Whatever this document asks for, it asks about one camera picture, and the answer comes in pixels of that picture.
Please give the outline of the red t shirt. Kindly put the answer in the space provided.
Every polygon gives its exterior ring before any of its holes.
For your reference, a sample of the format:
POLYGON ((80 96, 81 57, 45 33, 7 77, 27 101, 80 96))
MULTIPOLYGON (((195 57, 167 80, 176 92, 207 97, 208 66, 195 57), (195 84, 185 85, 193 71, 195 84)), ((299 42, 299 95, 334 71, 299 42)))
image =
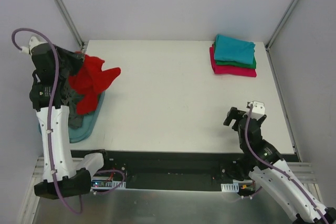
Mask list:
POLYGON ((76 105, 79 115, 95 111, 98 106, 98 96, 121 74, 119 67, 102 70, 104 63, 105 61, 98 57, 85 55, 79 72, 69 77, 71 88, 83 96, 76 105))

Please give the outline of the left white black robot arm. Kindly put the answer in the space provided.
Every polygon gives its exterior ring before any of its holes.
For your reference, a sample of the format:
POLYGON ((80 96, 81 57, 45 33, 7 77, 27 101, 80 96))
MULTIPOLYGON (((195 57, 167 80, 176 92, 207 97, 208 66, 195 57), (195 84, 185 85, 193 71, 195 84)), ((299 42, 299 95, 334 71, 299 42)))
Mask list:
POLYGON ((38 118, 44 151, 43 178, 34 186, 34 193, 47 199, 87 194, 93 175, 108 175, 111 164, 105 150, 89 152, 79 164, 72 159, 70 108, 62 100, 62 92, 68 77, 80 70, 84 56, 46 42, 32 46, 28 52, 35 66, 29 98, 38 118))

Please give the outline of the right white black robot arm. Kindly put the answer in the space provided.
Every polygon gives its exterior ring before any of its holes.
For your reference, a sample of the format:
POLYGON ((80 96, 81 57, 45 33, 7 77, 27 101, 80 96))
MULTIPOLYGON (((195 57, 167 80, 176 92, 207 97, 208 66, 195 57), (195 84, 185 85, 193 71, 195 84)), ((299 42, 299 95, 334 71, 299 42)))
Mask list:
POLYGON ((232 107, 224 125, 233 125, 243 151, 225 171, 232 179, 252 179, 284 210, 293 223, 335 223, 335 208, 326 207, 293 173, 283 156, 261 134, 266 119, 265 106, 249 102, 248 111, 232 107))

